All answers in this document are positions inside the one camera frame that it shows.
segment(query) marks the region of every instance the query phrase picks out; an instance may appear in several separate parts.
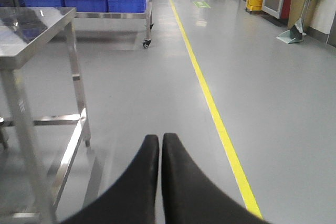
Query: cart wheel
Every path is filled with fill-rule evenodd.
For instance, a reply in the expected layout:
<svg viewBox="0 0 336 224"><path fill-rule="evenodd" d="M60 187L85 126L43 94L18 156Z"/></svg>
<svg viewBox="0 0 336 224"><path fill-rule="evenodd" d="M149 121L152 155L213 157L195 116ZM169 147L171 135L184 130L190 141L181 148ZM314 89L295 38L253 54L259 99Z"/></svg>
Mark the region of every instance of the cart wheel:
<svg viewBox="0 0 336 224"><path fill-rule="evenodd" d="M150 40L145 40L144 42L143 42L143 48L148 48L149 47L149 44L151 43L151 41Z"/></svg>

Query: green floor marking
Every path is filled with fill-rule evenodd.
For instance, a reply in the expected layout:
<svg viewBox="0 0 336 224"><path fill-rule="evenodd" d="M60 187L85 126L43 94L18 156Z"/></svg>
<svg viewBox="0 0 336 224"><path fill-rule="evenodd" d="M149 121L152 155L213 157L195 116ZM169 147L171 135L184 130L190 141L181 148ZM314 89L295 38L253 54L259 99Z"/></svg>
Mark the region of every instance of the green floor marking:
<svg viewBox="0 0 336 224"><path fill-rule="evenodd" d="M193 3L198 8L211 8L205 1L194 1Z"/></svg>

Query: blue bin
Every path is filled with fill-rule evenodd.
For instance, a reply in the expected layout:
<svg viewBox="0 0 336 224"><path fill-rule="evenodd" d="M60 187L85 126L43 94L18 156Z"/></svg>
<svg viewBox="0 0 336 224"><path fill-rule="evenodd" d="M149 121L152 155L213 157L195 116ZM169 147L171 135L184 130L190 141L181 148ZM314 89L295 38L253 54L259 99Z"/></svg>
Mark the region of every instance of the blue bin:
<svg viewBox="0 0 336 224"><path fill-rule="evenodd" d="M65 6L76 7L78 12L106 13L107 0L64 0Z"/></svg>
<svg viewBox="0 0 336 224"><path fill-rule="evenodd" d="M146 0L108 0L110 13L144 13Z"/></svg>
<svg viewBox="0 0 336 224"><path fill-rule="evenodd" d="M64 0L24 0L26 7L64 7Z"/></svg>

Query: floor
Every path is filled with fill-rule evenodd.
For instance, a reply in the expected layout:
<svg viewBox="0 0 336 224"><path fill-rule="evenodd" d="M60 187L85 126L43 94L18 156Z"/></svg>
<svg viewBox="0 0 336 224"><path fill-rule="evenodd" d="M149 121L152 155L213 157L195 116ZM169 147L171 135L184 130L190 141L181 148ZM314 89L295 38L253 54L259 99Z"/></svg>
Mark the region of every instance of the floor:
<svg viewBox="0 0 336 224"><path fill-rule="evenodd" d="M93 201L120 176L146 134L176 132L205 174L244 205L169 0L153 0L152 43L142 20L75 20L91 127L57 215ZM205 1L211 8L197 8ZM244 11L241 0L173 0L263 217L276 224L336 219L336 48ZM33 115L76 112L62 37L24 68ZM9 116L0 86L0 111ZM71 126L37 127L50 180ZM10 134L0 149L0 212L34 201ZM160 186L157 223L164 223Z"/></svg>

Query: stainless steel table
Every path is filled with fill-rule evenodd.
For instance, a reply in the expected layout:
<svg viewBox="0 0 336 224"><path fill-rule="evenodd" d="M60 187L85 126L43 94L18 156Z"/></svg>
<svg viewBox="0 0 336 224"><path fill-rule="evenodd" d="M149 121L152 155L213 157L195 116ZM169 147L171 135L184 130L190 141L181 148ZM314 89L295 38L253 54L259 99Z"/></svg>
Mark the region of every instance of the stainless steel table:
<svg viewBox="0 0 336 224"><path fill-rule="evenodd" d="M56 223L55 211L81 140L90 144L90 129L82 77L77 59L76 37L72 20L74 8L2 7L0 8L0 73L12 118L0 118L0 142L8 148L6 126L15 126L29 180L35 195L37 212L0 216L0 223L41 221ZM78 114L44 116L33 119L20 68L61 30L65 31L74 82ZM36 143L34 125L75 124L55 181L50 188L46 170Z"/></svg>

